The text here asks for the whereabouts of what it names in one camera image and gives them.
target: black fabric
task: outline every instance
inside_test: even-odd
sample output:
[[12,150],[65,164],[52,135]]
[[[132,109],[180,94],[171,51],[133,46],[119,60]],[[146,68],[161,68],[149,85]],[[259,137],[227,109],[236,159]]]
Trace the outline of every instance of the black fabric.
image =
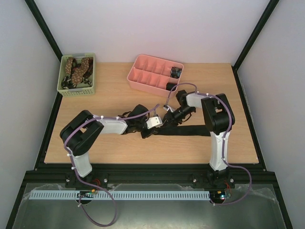
[[205,125],[167,126],[157,129],[156,135],[211,136]]
[[177,84],[175,83],[167,83],[166,84],[166,90],[170,91],[173,87],[175,87]]

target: small black item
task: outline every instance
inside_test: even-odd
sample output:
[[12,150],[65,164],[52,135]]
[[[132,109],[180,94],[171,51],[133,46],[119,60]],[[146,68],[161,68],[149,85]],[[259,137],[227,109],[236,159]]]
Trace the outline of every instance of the small black item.
[[177,67],[172,67],[171,69],[171,77],[174,79],[179,79],[181,75],[182,69]]
[[[77,127],[92,118],[93,115],[89,111],[83,110],[80,112],[68,125],[62,129],[60,133],[62,141],[65,142]],[[79,130],[67,143],[67,147],[72,150],[74,156],[80,156],[87,153],[104,126],[99,121],[93,121],[84,126],[84,128],[86,128],[85,132]]]
[[173,87],[175,87],[177,84],[175,83],[167,83],[166,84],[166,90],[170,91]]
[[[233,125],[235,123],[235,117],[227,97],[225,94],[217,94],[216,96],[220,98],[229,108]],[[217,135],[226,131],[229,126],[229,114],[226,112],[224,106],[221,103],[218,103],[217,99],[211,97],[201,99],[201,104],[203,109],[204,123],[207,129]]]
[[187,104],[187,95],[188,93],[185,90],[178,91],[176,94],[176,99],[178,100],[180,107],[174,112],[171,112],[170,110],[167,111],[162,120],[163,126],[177,126],[178,124],[182,124],[183,119],[185,119],[188,115],[191,115],[192,112],[196,112],[196,107],[189,106]]
[[155,135],[157,133],[158,132],[157,132],[157,128],[156,127],[153,127],[151,129],[143,128],[143,130],[141,131],[141,137],[143,139],[145,139],[145,138],[147,138],[147,137],[149,137],[151,135]]

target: cable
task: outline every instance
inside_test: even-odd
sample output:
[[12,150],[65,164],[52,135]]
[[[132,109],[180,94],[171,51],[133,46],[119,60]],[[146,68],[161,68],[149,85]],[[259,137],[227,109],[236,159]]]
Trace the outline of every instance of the cable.
[[[143,116],[143,115],[149,114],[151,111],[155,111],[158,107],[159,107],[159,104],[157,104],[153,109],[151,109],[151,110],[149,110],[149,111],[147,111],[147,112],[144,112],[144,113],[142,113],[142,114],[139,114],[139,115],[136,115],[136,116],[133,116],[133,117],[119,118],[119,119],[120,119],[120,120],[127,120],[127,119],[138,118],[138,117],[141,117],[141,116]],[[112,219],[112,221],[111,221],[109,224],[100,224],[100,223],[94,221],[94,220],[88,215],[88,213],[86,212],[85,208],[84,208],[84,207],[82,206],[82,204],[81,204],[81,198],[82,198],[83,196],[80,196],[80,199],[79,199],[79,201],[78,201],[79,207],[82,208],[82,210],[83,210],[83,212],[85,213],[85,215],[86,215],[86,217],[88,218],[88,220],[89,220],[91,223],[93,223],[94,225],[96,225],[96,226],[98,226],[98,227],[104,228],[104,227],[111,226],[112,224],[115,223],[115,220],[116,220],[116,217],[117,217],[117,214],[118,214],[116,202],[115,202],[113,196],[111,195],[111,193],[110,193],[107,189],[102,188],[102,187],[97,186],[97,185],[94,185],[94,184],[87,183],[87,182],[83,181],[83,180],[80,178],[80,175],[79,175],[79,173],[78,173],[78,171],[77,171],[77,169],[76,169],[76,166],[75,166],[75,163],[74,163],[74,160],[73,160],[73,157],[72,157],[73,152],[67,147],[67,144],[68,144],[68,142],[70,141],[70,139],[71,139],[80,129],[82,129],[82,128],[83,128],[84,126],[86,126],[87,124],[89,124],[89,123],[91,123],[91,122],[93,122],[93,121],[99,120],[99,119],[102,119],[102,117],[100,117],[100,116],[94,117],[94,118],[92,118],[92,119],[90,119],[90,120],[84,122],[84,123],[81,124],[79,127],[77,127],[77,128],[67,137],[66,141],[65,141],[64,144],[63,144],[63,147],[64,147],[64,149],[69,153],[69,157],[70,157],[70,160],[71,160],[71,164],[72,164],[72,167],[74,168],[74,172],[75,172],[75,175],[76,175],[77,179],[78,179],[81,183],[83,183],[83,184],[85,184],[85,185],[88,185],[88,186],[91,186],[91,187],[94,187],[94,188],[100,189],[101,191],[106,192],[106,193],[109,195],[109,197],[111,198],[111,200],[112,200],[112,202],[113,202],[113,205],[114,205],[115,212],[114,212],[113,219]]]
[[223,203],[223,204],[215,204],[212,200],[211,200],[211,203],[213,205],[219,205],[219,206],[224,206],[224,205],[231,205],[231,204],[234,204],[234,203],[237,203],[239,201],[241,201],[242,199],[244,199],[250,192],[251,190],[251,187],[252,187],[252,177],[251,177],[251,174],[249,172],[248,169],[246,169],[245,167],[242,167],[242,166],[233,166],[233,165],[230,165],[226,160],[225,160],[225,157],[224,157],[224,145],[225,145],[225,136],[227,135],[227,133],[230,131],[231,127],[232,127],[232,116],[231,116],[231,113],[230,113],[230,110],[229,108],[227,107],[227,105],[220,99],[218,98],[217,96],[215,95],[212,95],[212,94],[203,94],[203,93],[198,93],[198,95],[203,95],[203,96],[208,96],[208,97],[212,97],[212,98],[215,98],[217,99],[225,108],[226,112],[228,113],[229,115],[229,126],[227,128],[227,130],[225,131],[224,133],[224,136],[223,136],[223,147],[222,147],[222,157],[223,157],[223,161],[224,163],[231,167],[231,168],[240,168],[240,169],[243,169],[244,171],[247,172],[247,174],[249,175],[249,187],[248,187],[248,190],[246,191],[246,193],[241,197],[239,198],[238,200],[235,200],[233,202],[229,202],[229,203]]
[[174,87],[172,87],[172,89],[170,90],[170,92],[168,93],[168,96],[167,96],[167,100],[166,100],[166,103],[165,103],[165,106],[167,106],[168,104],[168,101],[170,100],[170,95],[172,93],[172,91],[177,87],[177,86],[180,86],[180,85],[184,85],[184,84],[188,84],[188,85],[192,85],[195,87],[195,93],[197,94],[197,86],[193,83],[179,83],[179,84],[176,84]]
[[128,120],[128,119],[133,119],[133,118],[138,118],[138,117],[144,116],[146,114],[149,114],[150,112],[155,111],[159,106],[160,106],[160,104],[157,104],[153,109],[150,109],[149,111],[146,111],[146,112],[144,112],[142,114],[139,114],[139,115],[136,115],[136,116],[132,116],[132,117],[127,117],[127,118],[119,118],[119,120]]

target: black strap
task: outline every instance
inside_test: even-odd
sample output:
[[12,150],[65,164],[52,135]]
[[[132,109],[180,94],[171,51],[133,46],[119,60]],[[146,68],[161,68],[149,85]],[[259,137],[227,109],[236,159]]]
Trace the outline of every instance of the black strap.
[[205,125],[167,126],[157,128],[156,135],[211,136]]

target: pink tray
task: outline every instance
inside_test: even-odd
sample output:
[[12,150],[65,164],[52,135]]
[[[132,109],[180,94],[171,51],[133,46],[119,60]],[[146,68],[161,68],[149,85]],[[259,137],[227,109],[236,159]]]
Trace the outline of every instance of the pink tray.
[[[183,64],[172,62],[148,55],[139,55],[130,70],[127,80],[129,86],[133,89],[167,97],[169,91],[166,90],[168,82],[178,84],[179,79],[171,78],[172,67],[181,68],[183,72]],[[173,97],[177,88],[171,93]]]

